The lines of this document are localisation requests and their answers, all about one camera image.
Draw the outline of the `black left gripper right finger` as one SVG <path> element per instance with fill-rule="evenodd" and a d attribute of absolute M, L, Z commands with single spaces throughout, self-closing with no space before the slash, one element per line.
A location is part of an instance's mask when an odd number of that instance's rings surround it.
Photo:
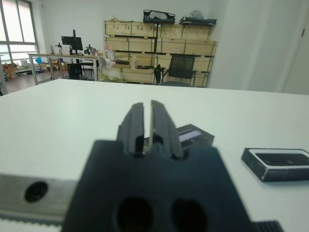
<path fill-rule="evenodd" d="M 161 145 L 169 157 L 184 158 L 184 152 L 174 122 L 164 104 L 152 100 L 149 150 L 152 150 L 156 144 Z"/>

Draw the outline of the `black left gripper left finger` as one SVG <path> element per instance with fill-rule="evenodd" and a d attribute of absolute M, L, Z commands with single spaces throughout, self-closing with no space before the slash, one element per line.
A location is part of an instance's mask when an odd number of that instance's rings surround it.
<path fill-rule="evenodd" d="M 131 106 L 118 127 L 116 140 L 123 143 L 126 154 L 143 154 L 144 107 L 142 102 L 135 103 Z"/>

